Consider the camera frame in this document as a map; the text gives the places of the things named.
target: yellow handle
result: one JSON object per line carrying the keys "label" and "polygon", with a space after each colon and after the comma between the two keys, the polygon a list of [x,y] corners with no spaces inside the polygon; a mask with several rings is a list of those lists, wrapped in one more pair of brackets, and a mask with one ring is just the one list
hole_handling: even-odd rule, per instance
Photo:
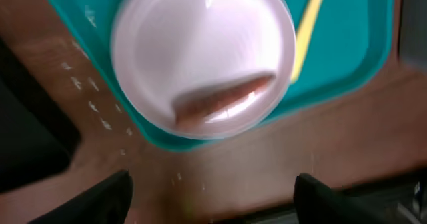
{"label": "yellow handle", "polygon": [[292,70],[291,82],[294,83],[300,76],[302,65],[306,59],[308,45],[312,38],[314,24],[318,18],[318,13],[323,0],[310,0],[304,11],[304,15],[298,26],[296,34],[296,58],[294,69]]}

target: teal tray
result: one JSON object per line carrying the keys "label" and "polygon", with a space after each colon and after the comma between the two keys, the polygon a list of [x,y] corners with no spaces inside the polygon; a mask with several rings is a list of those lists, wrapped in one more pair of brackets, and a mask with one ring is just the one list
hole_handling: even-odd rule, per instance
{"label": "teal tray", "polygon": [[[158,129],[132,107],[121,91],[109,47],[113,19],[122,0],[49,1],[148,141],[171,151],[187,151],[209,143]],[[286,0],[296,27],[307,1]],[[339,97],[369,81],[390,52],[392,15],[393,0],[324,0],[298,82],[260,125]]]}

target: round plate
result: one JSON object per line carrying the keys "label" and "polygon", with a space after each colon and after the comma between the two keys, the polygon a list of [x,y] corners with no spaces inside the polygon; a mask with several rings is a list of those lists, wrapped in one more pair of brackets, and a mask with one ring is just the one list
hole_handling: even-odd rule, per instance
{"label": "round plate", "polygon": [[[121,88],[148,121],[174,135],[220,139],[253,127],[282,100],[295,42],[283,0],[125,0],[111,53]],[[191,131],[176,128],[178,97],[260,73],[276,75],[261,93]]]}

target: wooden table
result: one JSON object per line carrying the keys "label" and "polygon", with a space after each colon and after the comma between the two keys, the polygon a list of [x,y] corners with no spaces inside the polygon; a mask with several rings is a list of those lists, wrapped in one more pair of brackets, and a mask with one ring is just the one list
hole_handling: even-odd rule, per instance
{"label": "wooden table", "polygon": [[68,171],[0,195],[0,223],[32,220],[119,169],[135,183],[128,223],[207,223],[289,201],[301,172],[346,187],[425,165],[427,77],[398,62],[399,10],[396,0],[390,58],[365,87],[179,154],[138,133],[46,0],[0,0],[1,38],[83,136]]}

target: carrot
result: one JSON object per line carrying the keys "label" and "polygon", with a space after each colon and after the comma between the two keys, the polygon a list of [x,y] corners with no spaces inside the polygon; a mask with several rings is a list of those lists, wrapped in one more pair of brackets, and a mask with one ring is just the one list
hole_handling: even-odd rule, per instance
{"label": "carrot", "polygon": [[260,91],[273,78],[273,75],[264,75],[235,87],[218,91],[207,97],[188,101],[175,109],[176,125],[179,129],[194,128],[212,113],[225,109],[254,91]]}

